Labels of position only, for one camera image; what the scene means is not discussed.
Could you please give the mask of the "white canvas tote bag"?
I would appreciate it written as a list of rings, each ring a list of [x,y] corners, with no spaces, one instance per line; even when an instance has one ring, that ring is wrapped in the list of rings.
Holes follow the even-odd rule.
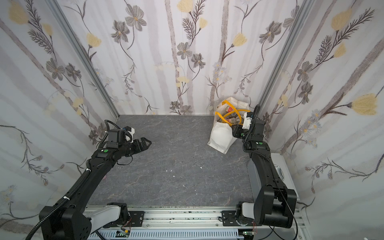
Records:
[[[222,154],[226,154],[236,141],[232,127],[242,128],[244,113],[250,112],[250,104],[229,97],[216,108],[213,128],[208,145]]]

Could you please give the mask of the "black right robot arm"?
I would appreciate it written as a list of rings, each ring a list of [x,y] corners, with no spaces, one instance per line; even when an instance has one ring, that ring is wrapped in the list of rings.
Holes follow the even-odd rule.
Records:
[[[239,202],[235,219],[239,225],[289,229],[295,220],[297,194],[279,176],[268,143],[264,140],[265,122],[258,118],[261,106],[245,114],[242,127],[233,127],[233,136],[243,142],[249,154],[251,183],[256,185],[254,203]]]

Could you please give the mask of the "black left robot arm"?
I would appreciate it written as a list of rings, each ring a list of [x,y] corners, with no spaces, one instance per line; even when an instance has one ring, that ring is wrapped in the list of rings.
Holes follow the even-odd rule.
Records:
[[[86,206],[104,176],[123,157],[132,158],[146,151],[152,142],[147,138],[134,139],[134,129],[115,125],[105,120],[106,134],[99,147],[86,160],[86,169],[70,190],[53,206],[45,206],[39,213],[39,222],[31,229],[27,239],[42,230],[45,240],[86,240],[100,228],[117,221],[127,210],[121,205],[108,205],[103,211],[89,217],[84,215]]]

